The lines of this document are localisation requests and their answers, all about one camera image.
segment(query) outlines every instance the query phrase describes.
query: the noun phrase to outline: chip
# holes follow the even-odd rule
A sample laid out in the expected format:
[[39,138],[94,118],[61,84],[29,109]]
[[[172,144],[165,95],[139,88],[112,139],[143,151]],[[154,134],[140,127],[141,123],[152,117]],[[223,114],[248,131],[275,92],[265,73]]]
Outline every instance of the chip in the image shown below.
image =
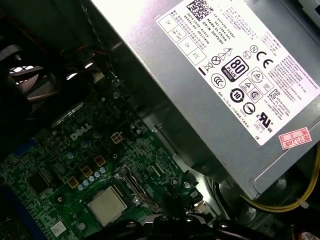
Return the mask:
[[67,182],[72,189],[76,188],[79,185],[79,182],[74,176],[70,177]]
[[27,179],[27,182],[37,194],[41,194],[43,191],[45,191],[49,187],[48,183],[39,172],[29,177]]
[[101,167],[103,164],[106,163],[106,160],[104,159],[103,156],[99,155],[97,156],[94,161],[96,162],[96,164],[98,165],[98,167]]
[[92,170],[90,169],[90,167],[88,167],[88,166],[85,166],[84,168],[82,168],[81,169],[81,172],[83,173],[83,175],[85,176],[85,177],[90,177],[91,176],[91,174],[93,173],[92,172]]
[[94,199],[88,203],[88,207],[102,226],[106,226],[115,221],[121,216],[123,211],[127,209],[127,205],[112,186],[98,193]]
[[112,134],[111,136],[112,141],[115,144],[120,143],[124,138],[121,136],[121,134],[119,132],[115,132],[114,134]]

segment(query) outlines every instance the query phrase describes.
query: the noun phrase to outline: screw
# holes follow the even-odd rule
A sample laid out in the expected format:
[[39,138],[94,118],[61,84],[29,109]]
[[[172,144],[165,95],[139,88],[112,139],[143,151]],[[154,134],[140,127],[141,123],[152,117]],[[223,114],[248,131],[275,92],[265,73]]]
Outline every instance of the screw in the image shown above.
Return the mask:
[[189,189],[189,188],[191,188],[191,184],[190,184],[190,182],[185,181],[185,182],[184,182],[184,184],[183,184],[183,187],[184,187],[185,189]]
[[16,55],[14,58],[15,58],[16,60],[18,60],[18,61],[21,61],[21,60],[22,60],[22,58],[21,58],[20,55]]
[[114,98],[114,99],[118,99],[119,97],[120,97],[120,94],[115,91],[115,92],[113,93],[113,98]]
[[225,222],[220,222],[219,226],[226,229],[228,227],[228,225]]
[[136,226],[136,223],[134,221],[130,221],[126,226],[127,228],[134,228]]
[[121,179],[121,175],[119,173],[116,173],[113,177],[117,180]]
[[162,216],[161,218],[160,218],[160,221],[162,221],[162,222],[166,222],[166,221],[168,221],[169,219],[166,217],[166,216]]
[[187,216],[187,217],[185,218],[185,220],[186,220],[188,223],[190,223],[190,222],[192,222],[192,221],[194,220],[194,218],[193,218],[192,216]]
[[136,198],[135,200],[133,200],[134,205],[139,206],[141,204],[141,201],[139,198]]

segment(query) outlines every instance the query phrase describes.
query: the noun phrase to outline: green circuit board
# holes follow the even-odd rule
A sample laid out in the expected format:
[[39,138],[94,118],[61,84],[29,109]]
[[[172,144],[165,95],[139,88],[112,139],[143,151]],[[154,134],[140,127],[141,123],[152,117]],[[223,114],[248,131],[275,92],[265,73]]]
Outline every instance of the green circuit board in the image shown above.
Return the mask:
[[49,240],[78,240],[101,230],[89,205],[106,189],[125,206],[113,222],[143,222],[161,213],[167,185],[186,206],[201,198],[194,186],[183,187],[184,173],[114,89],[93,92],[32,141],[27,152],[10,155],[0,167]]
[[26,226],[17,215],[15,209],[4,197],[4,189],[0,193],[0,239],[1,240],[32,240]]

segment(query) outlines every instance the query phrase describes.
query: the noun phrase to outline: ce mark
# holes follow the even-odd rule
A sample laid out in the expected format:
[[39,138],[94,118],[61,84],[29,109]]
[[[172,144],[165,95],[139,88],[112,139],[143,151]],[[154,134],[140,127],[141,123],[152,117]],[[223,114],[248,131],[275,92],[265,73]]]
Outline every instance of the ce mark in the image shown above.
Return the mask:
[[[267,54],[264,51],[260,51],[256,54],[256,59],[260,62],[262,60],[262,58],[264,58],[265,56],[267,56]],[[271,59],[266,59],[263,61],[263,67],[264,69],[267,69],[267,66],[272,64],[274,61]]]

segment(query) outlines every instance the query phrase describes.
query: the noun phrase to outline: yellow wire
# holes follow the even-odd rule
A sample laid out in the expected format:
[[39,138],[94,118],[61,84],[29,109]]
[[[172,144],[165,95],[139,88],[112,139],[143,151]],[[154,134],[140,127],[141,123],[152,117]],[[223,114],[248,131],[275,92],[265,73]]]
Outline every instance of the yellow wire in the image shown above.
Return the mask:
[[313,169],[310,183],[309,183],[306,191],[304,192],[304,194],[302,195],[302,197],[299,200],[297,200],[296,202],[294,202],[292,204],[284,205],[284,206],[267,206],[267,205],[263,205],[263,204],[251,201],[246,197],[243,197],[243,198],[249,204],[253,205],[254,207],[256,207],[258,209],[264,210],[266,212],[285,213],[285,212],[292,211],[292,210],[298,208],[301,205],[301,203],[305,202],[310,197],[310,195],[312,194],[312,192],[314,191],[314,189],[316,187],[316,184],[317,184],[317,181],[319,178],[319,171],[320,171],[320,143],[317,144],[317,153],[316,153],[314,169]]

